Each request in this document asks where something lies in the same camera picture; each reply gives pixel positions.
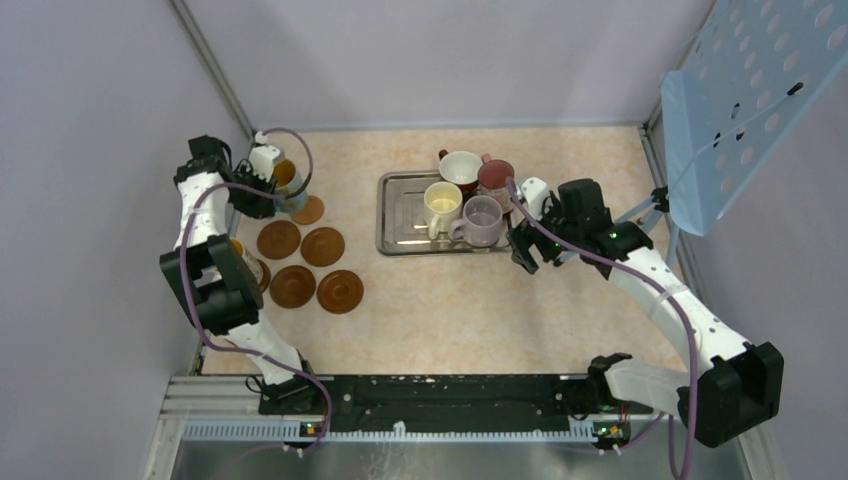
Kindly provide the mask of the white floral family mug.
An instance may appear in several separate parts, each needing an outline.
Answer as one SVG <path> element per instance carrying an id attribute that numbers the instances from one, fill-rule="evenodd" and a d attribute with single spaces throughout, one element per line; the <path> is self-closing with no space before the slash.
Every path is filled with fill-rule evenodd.
<path id="1" fill-rule="evenodd" d="M 260 283 L 264 278 L 264 270 L 262 269 L 259 261 L 254 257 L 254 255 L 244 247 L 244 245 L 236 239 L 231 239 L 231 243 L 236 249 L 237 253 L 244 261 L 248 270 L 254 275 L 257 282 Z"/>

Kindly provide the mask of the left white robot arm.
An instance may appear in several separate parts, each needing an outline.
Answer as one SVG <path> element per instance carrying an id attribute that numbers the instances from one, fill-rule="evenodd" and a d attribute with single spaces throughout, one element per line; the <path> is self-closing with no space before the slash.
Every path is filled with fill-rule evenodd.
<path id="1" fill-rule="evenodd" d="M 253 219 L 273 217 L 278 204 L 304 193 L 278 191 L 274 169 L 283 160 L 264 131 L 257 131 L 246 158 L 232 162 L 224 141 L 211 136 L 188 142 L 190 160 L 173 183 L 181 198 L 180 231 L 160 269 L 180 306 L 204 341 L 225 340 L 223 352 L 249 357 L 260 369 L 256 385 L 269 400 L 283 400 L 297 413 L 319 404 L 320 386 L 298 350 L 273 331 L 263 313 L 257 273 L 229 235 L 229 211 Z"/>

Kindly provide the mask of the blue butterfly mug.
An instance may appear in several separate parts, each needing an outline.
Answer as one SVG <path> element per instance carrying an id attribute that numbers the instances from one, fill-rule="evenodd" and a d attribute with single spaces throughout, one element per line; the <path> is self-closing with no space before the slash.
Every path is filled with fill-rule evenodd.
<path id="1" fill-rule="evenodd" d="M 283 200 L 274 202 L 276 212 L 291 214 L 302 211 L 308 201 L 308 193 L 302 190 L 297 196 L 289 198 L 289 195 L 298 191 L 303 184 L 294 163 L 288 159 L 282 160 L 274 167 L 273 174 L 276 178 L 275 193 L 283 197 Z"/>

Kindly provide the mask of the silver metal tray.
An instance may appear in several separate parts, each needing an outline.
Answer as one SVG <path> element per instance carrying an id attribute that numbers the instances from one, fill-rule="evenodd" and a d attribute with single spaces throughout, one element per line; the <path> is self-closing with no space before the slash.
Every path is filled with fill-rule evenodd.
<path id="1" fill-rule="evenodd" d="M 502 233 L 492 246 L 474 247 L 461 240 L 451 240 L 440 233 L 435 240 L 428 237 L 424 193 L 440 181 L 435 170 L 390 172 L 377 184 L 377 215 L 375 246 L 388 257 L 510 253 L 506 239 L 512 226 L 509 215 L 504 217 Z"/>

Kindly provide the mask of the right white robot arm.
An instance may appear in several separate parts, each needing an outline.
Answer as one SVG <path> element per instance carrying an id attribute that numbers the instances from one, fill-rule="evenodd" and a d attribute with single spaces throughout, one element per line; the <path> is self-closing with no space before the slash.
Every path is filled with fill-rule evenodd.
<path id="1" fill-rule="evenodd" d="M 535 274 L 539 262 L 573 255 L 635 301 L 682 358 L 674 370 L 616 353 L 594 358 L 586 397 L 600 412 L 635 402 L 680 419 L 700 444 L 715 448 L 776 417 L 784 357 L 753 344 L 714 314 L 681 281 L 648 234 L 613 220 L 599 183 L 584 178 L 549 189 L 539 178 L 507 180 L 521 221 L 506 238 L 512 260 Z"/>

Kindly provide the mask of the light brown coaster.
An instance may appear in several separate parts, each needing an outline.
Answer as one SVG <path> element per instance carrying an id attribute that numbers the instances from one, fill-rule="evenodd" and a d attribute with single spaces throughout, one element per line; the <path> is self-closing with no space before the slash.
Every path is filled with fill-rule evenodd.
<path id="1" fill-rule="evenodd" d="M 290 214 L 291 220 L 299 225 L 311 225 L 320 220 L 325 212 L 323 201 L 315 196 L 309 195 L 304 207 Z"/>

